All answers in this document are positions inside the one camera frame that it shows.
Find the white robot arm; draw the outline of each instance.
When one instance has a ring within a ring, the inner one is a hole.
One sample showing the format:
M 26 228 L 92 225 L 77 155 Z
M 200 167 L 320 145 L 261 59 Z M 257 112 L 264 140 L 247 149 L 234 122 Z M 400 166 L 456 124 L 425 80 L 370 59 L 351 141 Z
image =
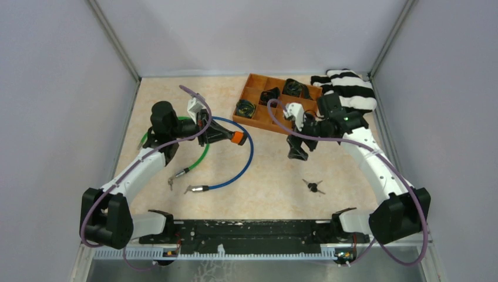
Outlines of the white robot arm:
M 341 146 L 353 157 L 366 176 L 379 207 L 373 210 L 346 209 L 332 217 L 336 231 L 346 237 L 347 233 L 360 232 L 373 234 L 379 242 L 386 244 L 421 230 L 420 218 L 405 186 L 376 155 L 387 159 L 375 141 L 372 131 L 362 115 L 347 112 L 337 95 L 325 95 L 317 100 L 323 120 L 316 120 L 313 115 L 305 113 L 299 103 L 285 106 L 284 117 L 294 121 L 294 131 L 315 137 L 335 137 L 353 140 L 373 148 L 370 152 L 362 147 L 346 142 Z M 291 149 L 288 157 L 307 160 L 303 151 L 304 142 L 310 151 L 315 150 L 317 141 L 301 139 L 289 135 L 287 143 Z M 429 210 L 430 196 L 425 188 L 413 190 L 423 207 L 425 217 Z
M 150 210 L 145 214 L 131 215 L 129 204 L 145 187 L 147 182 L 161 171 L 176 154 L 178 143 L 156 150 L 155 148 L 198 133 L 207 123 L 208 113 L 202 109 L 197 98 L 192 98 L 187 110 L 192 119 L 178 119 L 172 105 L 161 101 L 152 107 L 152 127 L 147 132 L 147 141 L 138 156 L 118 176 L 100 189 L 89 188 L 82 197 L 80 234 L 86 240 L 94 241 L 115 249 L 122 249 L 130 239 L 152 234 L 168 234 L 174 228 L 171 214 Z M 199 144 L 214 143 L 231 139 L 243 145 L 247 135 L 232 132 L 211 121 L 208 129 L 198 137 Z

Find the striped cloth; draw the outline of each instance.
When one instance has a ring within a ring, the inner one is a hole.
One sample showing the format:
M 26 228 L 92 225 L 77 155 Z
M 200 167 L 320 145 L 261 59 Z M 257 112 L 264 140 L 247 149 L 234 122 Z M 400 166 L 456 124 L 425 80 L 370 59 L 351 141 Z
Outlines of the striped cloth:
M 322 95 L 337 93 L 342 106 L 348 112 L 369 113 L 377 107 L 370 82 L 363 81 L 349 69 L 327 71 L 327 76 L 312 76 L 311 84 L 322 87 Z

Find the metal floor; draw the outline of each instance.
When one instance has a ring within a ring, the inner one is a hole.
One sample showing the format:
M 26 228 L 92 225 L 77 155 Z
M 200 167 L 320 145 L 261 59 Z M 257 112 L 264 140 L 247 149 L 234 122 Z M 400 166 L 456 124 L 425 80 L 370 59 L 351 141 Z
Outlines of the metal floor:
M 416 247 L 391 247 L 398 258 L 416 258 Z M 130 261 L 136 267 L 149 267 L 150 261 Z M 138 272 L 123 260 L 93 260 L 87 282 L 131 281 L 426 281 L 421 266 L 396 264 L 380 247 L 373 247 L 361 262 L 351 268 L 332 261 L 175 261 L 167 267 Z

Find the wooden tray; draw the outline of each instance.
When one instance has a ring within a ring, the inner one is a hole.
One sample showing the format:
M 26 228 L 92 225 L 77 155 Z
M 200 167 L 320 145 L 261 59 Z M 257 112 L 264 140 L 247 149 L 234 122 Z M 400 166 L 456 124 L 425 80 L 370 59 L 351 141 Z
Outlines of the wooden tray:
M 261 92 L 275 87 L 279 88 L 280 97 L 278 97 L 278 100 L 282 101 L 284 105 L 288 103 L 300 103 L 304 108 L 304 110 L 313 110 L 315 112 L 318 112 L 316 100 L 322 95 L 322 88 L 306 85 L 306 87 L 308 87 L 309 90 L 309 95 L 313 99 L 309 100 L 309 99 L 304 99 L 302 97 L 302 94 L 301 97 L 299 98 L 283 94 L 282 92 L 284 90 L 284 85 L 285 85 L 284 79 L 271 78 L 269 76 L 256 75 L 251 73 L 247 78 L 244 90 L 242 91 L 242 94 L 240 95 L 239 99 L 248 100 L 251 103 L 255 104 L 256 110 L 251 119 L 248 119 L 243 116 L 237 116 L 234 110 L 234 113 L 232 115 L 232 120 L 242 125 L 249 125 L 287 135 L 287 132 L 285 132 L 282 128 L 280 128 L 278 125 L 276 125 L 273 122 L 273 120 L 270 117 L 270 114 L 268 113 L 266 104 L 263 105 L 263 103 L 260 103 Z M 277 108 L 272 108 L 272 111 L 273 114 L 275 114 L 275 116 L 277 117 L 279 122 L 281 122 L 287 128 L 292 129 L 292 122 L 284 119 L 283 110 L 280 108 L 280 106 L 277 106 Z

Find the gray wall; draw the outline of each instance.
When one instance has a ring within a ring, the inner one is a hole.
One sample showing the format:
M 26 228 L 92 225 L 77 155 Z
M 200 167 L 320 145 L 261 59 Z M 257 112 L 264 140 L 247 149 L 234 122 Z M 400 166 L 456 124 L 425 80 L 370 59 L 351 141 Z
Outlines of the gray wall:
M 450 281 L 497 281 L 498 1 L 420 1 L 375 85 Z
M 142 76 L 369 71 L 405 0 L 98 0 Z
M 67 281 L 135 82 L 84 1 L 2 1 L 0 281 Z

